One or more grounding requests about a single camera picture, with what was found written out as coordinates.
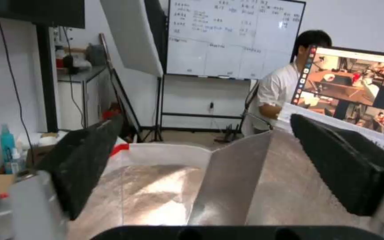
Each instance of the white cabinet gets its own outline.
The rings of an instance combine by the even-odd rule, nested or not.
[[[71,92],[70,79],[67,74],[58,75],[60,98],[60,129],[78,130],[94,125],[101,120],[102,113],[111,103],[111,83],[107,67],[93,67],[90,71],[71,76],[73,99],[82,111],[76,108]]]

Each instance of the blue spray bottle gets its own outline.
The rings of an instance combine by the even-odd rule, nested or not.
[[[2,156],[4,159],[5,173],[12,174],[11,149],[15,148],[15,141],[14,141],[14,136],[9,132],[8,126],[6,124],[2,125],[1,148],[2,148]]]

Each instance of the white shirt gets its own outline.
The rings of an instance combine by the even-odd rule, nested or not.
[[[248,112],[274,125],[274,120],[263,117],[260,114],[259,107],[264,104],[283,106],[285,102],[291,102],[299,77],[300,73],[297,71],[296,64],[291,63],[259,80],[257,96],[251,102]],[[251,119],[254,128],[260,130],[268,129],[264,122],[255,118]]]

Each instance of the computer monitor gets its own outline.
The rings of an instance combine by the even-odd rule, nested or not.
[[[384,53],[312,46],[291,103],[384,134]]]

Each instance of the red tape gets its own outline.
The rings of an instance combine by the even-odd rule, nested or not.
[[[110,154],[110,157],[112,157],[113,155],[117,154],[122,150],[129,150],[129,144],[119,144],[115,146]]]

